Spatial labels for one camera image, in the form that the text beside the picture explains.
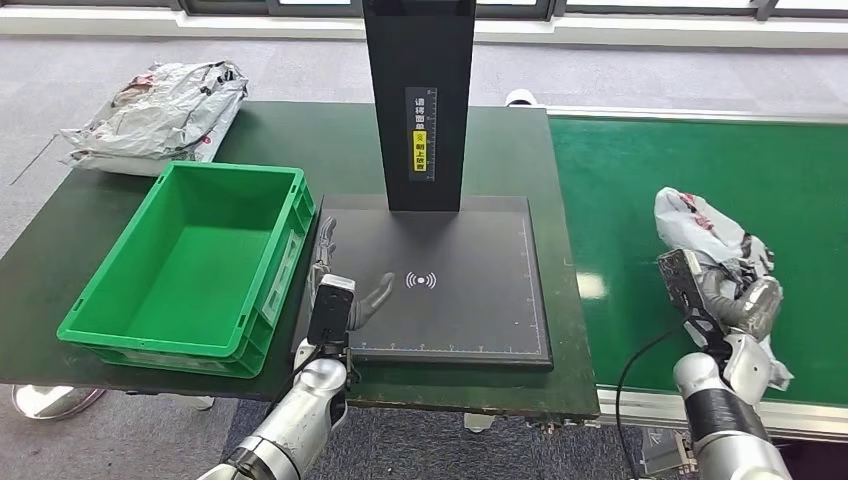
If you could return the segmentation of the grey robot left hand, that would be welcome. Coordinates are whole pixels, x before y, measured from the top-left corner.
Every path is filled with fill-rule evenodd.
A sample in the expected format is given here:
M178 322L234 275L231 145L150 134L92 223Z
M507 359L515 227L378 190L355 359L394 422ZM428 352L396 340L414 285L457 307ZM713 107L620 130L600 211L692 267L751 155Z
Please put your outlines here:
M307 291L309 293L310 308L313 308L319 286L322 283L349 290L354 295L354 301L350 308L346 328L348 331L356 331L367 324L370 318L389 299L395 275L391 272L384 273L379 285L363 299L357 297L357 286L353 279L335 275L332 272L331 260L336 249L333 242L333 233L337 220L329 216L320 225L315 244L315 260L307 275Z

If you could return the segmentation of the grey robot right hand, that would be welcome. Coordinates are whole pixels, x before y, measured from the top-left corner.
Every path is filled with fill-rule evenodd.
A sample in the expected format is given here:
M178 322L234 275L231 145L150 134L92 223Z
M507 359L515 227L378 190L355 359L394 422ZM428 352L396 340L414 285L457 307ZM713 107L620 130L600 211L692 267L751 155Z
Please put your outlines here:
M758 342L768 337L781 308L783 290L772 275L774 253L756 236L745 233L740 244L739 280L735 286L743 289L729 298L721 287L730 281L731 270L725 267L705 271L700 280L702 298L707 311L726 329L735 328L754 337Z

